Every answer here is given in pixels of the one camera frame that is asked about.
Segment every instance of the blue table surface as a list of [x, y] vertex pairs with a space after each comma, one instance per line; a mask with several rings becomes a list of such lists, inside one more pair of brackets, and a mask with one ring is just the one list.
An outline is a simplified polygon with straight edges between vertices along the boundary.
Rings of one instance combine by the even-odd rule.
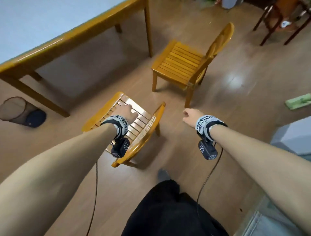
[[125, 0], [0, 0], [0, 64]]

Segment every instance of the wastebasket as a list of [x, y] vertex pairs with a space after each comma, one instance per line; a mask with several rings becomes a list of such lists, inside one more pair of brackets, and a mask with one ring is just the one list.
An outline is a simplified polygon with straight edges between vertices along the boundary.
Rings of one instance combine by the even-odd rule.
[[0, 105], [0, 119], [36, 128], [43, 124], [46, 113], [22, 97], [11, 97]]

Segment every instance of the forearm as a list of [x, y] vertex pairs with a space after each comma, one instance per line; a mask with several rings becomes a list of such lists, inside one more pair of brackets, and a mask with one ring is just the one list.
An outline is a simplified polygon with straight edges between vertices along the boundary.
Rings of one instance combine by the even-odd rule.
[[105, 124], [17, 169], [0, 185], [0, 235], [43, 235], [115, 136]]
[[310, 162], [222, 125], [210, 134], [281, 210], [311, 234]]

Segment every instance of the fist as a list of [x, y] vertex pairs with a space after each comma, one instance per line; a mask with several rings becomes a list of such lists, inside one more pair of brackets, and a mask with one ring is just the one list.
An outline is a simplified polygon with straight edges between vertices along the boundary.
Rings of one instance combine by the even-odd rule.
[[112, 113], [113, 116], [119, 115], [124, 117], [128, 124], [132, 124], [138, 117], [138, 113], [132, 113], [132, 105], [118, 106], [117, 109]]
[[204, 114], [201, 111], [199, 111], [197, 109], [190, 109], [190, 108], [186, 108], [183, 111], [183, 114], [184, 114], [183, 121], [193, 128], [195, 127], [197, 120], [200, 117], [204, 116]]

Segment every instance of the chair backrest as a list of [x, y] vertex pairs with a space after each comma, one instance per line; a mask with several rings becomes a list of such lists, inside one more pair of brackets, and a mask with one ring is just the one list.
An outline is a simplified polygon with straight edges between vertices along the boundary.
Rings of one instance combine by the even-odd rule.
[[202, 59], [195, 73], [190, 78], [189, 80], [190, 83], [194, 84], [196, 82], [197, 78], [202, 73], [202, 71], [212, 62], [212, 60], [217, 56], [217, 54], [231, 40], [233, 32], [234, 32], [234, 25], [230, 22], [223, 28], [223, 30], [211, 44], [210, 48], [205, 54], [205, 57]]
[[117, 159], [113, 163], [113, 167], [117, 167], [117, 164], [122, 164], [124, 161], [130, 160], [137, 154], [137, 152], [144, 146], [144, 144], [150, 139], [151, 134], [160, 122], [165, 109], [165, 102], [163, 102], [158, 109], [153, 113], [150, 121], [146, 124], [144, 129], [135, 138], [135, 140], [129, 146], [124, 157]]

